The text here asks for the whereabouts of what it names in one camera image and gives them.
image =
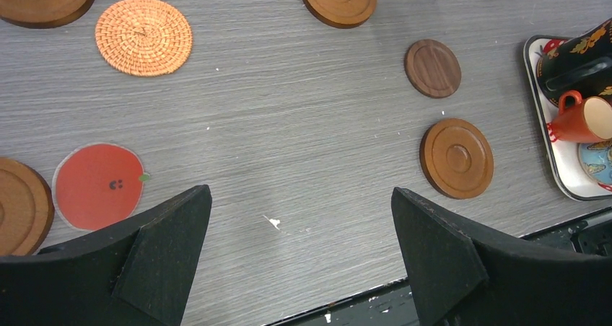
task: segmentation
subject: tray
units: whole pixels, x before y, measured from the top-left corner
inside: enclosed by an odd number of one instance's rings
[[[578,144],[565,141],[551,141],[548,135],[547,123],[557,115],[559,109],[542,94],[534,72],[543,49],[551,40],[569,40],[571,38],[536,35],[527,40],[523,49],[525,67],[531,83],[531,94],[535,108],[538,110],[540,129],[544,138],[548,160],[551,163],[553,176],[561,191],[578,201],[592,201],[612,198],[612,192],[597,184],[584,172],[578,159]]]

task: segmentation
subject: table surface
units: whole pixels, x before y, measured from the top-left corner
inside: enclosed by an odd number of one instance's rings
[[[209,184],[184,325],[261,325],[404,277],[395,186],[513,235],[610,204],[554,184],[521,61],[530,36],[580,35],[610,16],[609,0],[378,0],[351,30],[302,0],[164,0],[191,23],[194,47],[152,79],[97,51],[96,20],[115,1],[52,30],[0,22],[0,156],[51,182],[76,147],[126,146],[152,176],[137,212]],[[460,61],[452,97],[424,97],[404,74],[423,38]],[[491,186],[466,201],[437,193],[419,166],[425,130],[452,117],[494,151]],[[57,216],[43,245],[83,234]]]

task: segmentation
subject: coaster rim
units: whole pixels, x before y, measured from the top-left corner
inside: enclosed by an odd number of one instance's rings
[[[349,29],[364,24],[376,10],[377,0],[370,0],[365,10],[353,17],[339,17],[329,12],[318,0],[302,0],[310,13],[321,22],[335,28]]]
[[[425,47],[436,47],[443,50],[449,57],[452,62],[453,69],[455,69],[458,73],[458,80],[455,83],[448,84],[448,86],[444,89],[436,89],[431,84],[427,84],[420,76],[419,72],[416,70],[414,66],[414,59],[417,55],[417,52]],[[434,99],[443,99],[445,97],[449,97],[459,89],[461,85],[462,73],[461,73],[461,65],[459,64],[459,60],[455,53],[448,48],[444,43],[441,43],[437,40],[432,39],[423,39],[418,40],[413,43],[408,50],[406,51],[406,56],[404,58],[404,70],[406,72],[406,76],[410,83],[412,83],[413,87],[416,88],[423,95],[434,98]]]
[[[63,6],[59,10],[52,12],[38,13],[40,17],[32,19],[31,13],[26,13],[20,10],[15,10],[13,6],[2,7],[0,1],[0,18],[5,22],[17,25],[20,27],[32,29],[47,29],[61,27],[79,19],[86,14],[94,4],[95,0],[73,1],[68,6]]]
[[[34,219],[21,243],[8,255],[29,255],[40,247],[53,224],[55,208],[51,188],[32,167],[15,159],[0,157],[0,169],[18,177],[27,186],[34,201]]]
[[[459,127],[466,129],[475,138],[478,139],[478,142],[483,147],[484,158],[486,160],[484,162],[486,170],[482,174],[481,182],[474,189],[465,191],[457,190],[452,186],[448,185],[445,182],[445,178],[441,177],[437,173],[437,165],[434,162],[433,153],[428,154],[428,152],[433,150],[437,134],[451,127]],[[475,125],[463,119],[448,118],[432,125],[423,135],[423,139],[421,140],[420,158],[421,168],[423,169],[423,173],[425,174],[429,183],[441,194],[449,198],[454,198],[458,200],[475,198],[476,196],[479,196],[480,194],[484,193],[484,191],[490,186],[493,180],[494,157],[493,151],[491,150],[491,146],[489,145],[489,141],[486,139],[484,134],[480,132],[477,127],[475,127]]]

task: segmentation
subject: teacup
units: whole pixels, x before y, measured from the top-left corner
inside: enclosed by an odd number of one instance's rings
[[[612,95],[612,18],[583,36],[552,40],[536,66],[542,93],[555,105],[568,90],[585,97]]]
[[[580,144],[578,157],[584,171],[602,187],[612,185],[612,140]]]
[[[574,105],[567,107],[567,99]],[[612,138],[612,106],[601,97],[589,97],[570,90],[559,99],[559,115],[546,124],[551,142],[557,140],[592,144]]]

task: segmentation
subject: saucer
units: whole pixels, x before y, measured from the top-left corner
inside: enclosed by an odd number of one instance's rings
[[[599,185],[612,185],[612,140],[578,145],[583,170]]]

